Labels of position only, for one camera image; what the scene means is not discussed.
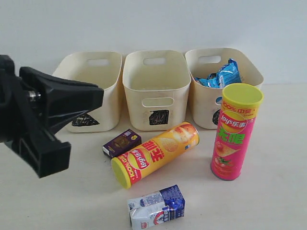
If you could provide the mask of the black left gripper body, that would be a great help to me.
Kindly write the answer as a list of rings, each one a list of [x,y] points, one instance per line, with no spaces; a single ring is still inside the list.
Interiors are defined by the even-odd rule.
[[[13,86],[20,84],[18,93],[29,101],[28,91],[31,86],[26,81],[24,73],[20,70],[19,76],[15,74],[14,61],[8,55],[0,56],[0,141],[5,143],[15,153],[29,153],[23,137],[25,134],[24,121],[17,104]]]

